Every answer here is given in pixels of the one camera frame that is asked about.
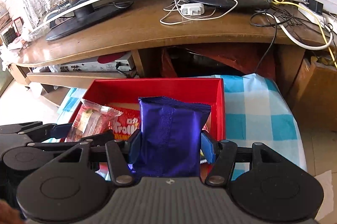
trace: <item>yellow cable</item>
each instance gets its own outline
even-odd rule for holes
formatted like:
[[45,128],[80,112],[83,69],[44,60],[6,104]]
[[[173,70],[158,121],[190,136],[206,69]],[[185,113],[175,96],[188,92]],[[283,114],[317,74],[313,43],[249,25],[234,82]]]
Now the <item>yellow cable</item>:
[[[300,5],[298,5],[298,4],[295,4],[295,3],[292,3],[292,2],[289,2],[289,1],[284,1],[284,0],[281,0],[281,1],[278,1],[278,0],[272,0],[272,1],[273,1],[274,4],[286,4],[286,5],[293,5],[293,6],[296,6],[296,7],[300,8],[300,9],[303,9],[303,10],[305,10],[306,12],[308,12],[311,16],[314,16],[315,19],[316,19],[317,22],[318,22],[318,26],[319,26],[319,28],[320,28],[320,30],[321,30],[321,34],[322,34],[322,37],[323,37],[323,39],[324,39],[324,42],[325,42],[325,44],[328,44],[328,42],[327,42],[327,40],[326,40],[326,37],[325,37],[325,34],[324,34],[324,31],[323,31],[323,28],[321,27],[320,21],[318,20],[318,18],[317,18],[311,11],[309,11],[309,10],[306,9],[306,8],[303,8],[302,6],[300,6]],[[334,64],[335,64],[335,67],[336,67],[336,69],[337,69],[337,63],[336,63],[335,57],[334,57],[334,55],[333,55],[333,53],[332,53],[332,50],[331,50],[330,47],[328,47],[328,50],[329,50],[329,53],[330,53],[330,55],[331,55],[331,58],[332,58],[332,60],[333,60],[333,62],[334,62]]]

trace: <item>snack package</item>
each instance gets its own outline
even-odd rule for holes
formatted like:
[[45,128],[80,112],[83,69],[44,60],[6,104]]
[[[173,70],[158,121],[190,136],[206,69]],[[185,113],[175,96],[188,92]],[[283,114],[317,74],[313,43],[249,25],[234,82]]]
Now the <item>snack package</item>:
[[127,140],[137,129],[140,128],[140,111],[115,107],[123,114],[118,116],[116,121],[110,122],[110,129],[113,130],[115,139]]
[[82,106],[67,135],[66,142],[79,141],[83,137],[101,134],[108,128],[109,122],[117,121],[122,114],[114,108],[102,106],[82,99]]
[[142,145],[133,164],[136,175],[200,175],[201,130],[211,106],[166,97],[139,98]]

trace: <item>monitor base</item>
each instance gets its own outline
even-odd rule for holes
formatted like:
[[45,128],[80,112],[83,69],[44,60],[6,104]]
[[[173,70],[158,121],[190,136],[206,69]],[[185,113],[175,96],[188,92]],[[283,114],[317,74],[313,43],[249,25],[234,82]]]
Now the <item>monitor base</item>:
[[91,27],[97,23],[101,23],[127,10],[132,5],[132,2],[117,5],[118,7],[114,4],[104,6],[97,11],[94,10],[92,5],[86,5],[78,8],[74,11],[74,18],[71,18],[52,28],[52,30],[46,35],[45,39],[46,41],[54,41]]

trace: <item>red box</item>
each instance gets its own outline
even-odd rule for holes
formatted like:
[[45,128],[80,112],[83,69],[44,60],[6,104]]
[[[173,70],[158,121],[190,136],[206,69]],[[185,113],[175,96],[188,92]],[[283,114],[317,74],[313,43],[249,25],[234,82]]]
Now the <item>red box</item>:
[[[112,102],[139,103],[139,97],[166,96],[188,103],[211,105],[210,134],[216,140],[225,135],[225,95],[219,78],[147,78],[95,80],[83,96],[84,99],[107,105]],[[77,107],[73,122],[81,106]]]

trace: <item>metal rivet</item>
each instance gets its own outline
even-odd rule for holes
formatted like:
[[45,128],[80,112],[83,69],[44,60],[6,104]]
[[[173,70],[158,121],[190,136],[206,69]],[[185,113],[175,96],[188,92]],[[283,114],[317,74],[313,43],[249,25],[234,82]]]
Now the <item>metal rivet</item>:
[[171,184],[173,184],[175,181],[174,181],[173,179],[168,179],[168,180],[166,180],[165,182],[166,182],[167,184],[170,184],[170,185],[171,185]]
[[128,184],[132,182],[132,176],[130,175],[120,175],[116,178],[116,182],[119,184]]
[[221,175],[212,175],[208,179],[209,183],[214,184],[214,185],[219,185],[225,182],[225,178]]

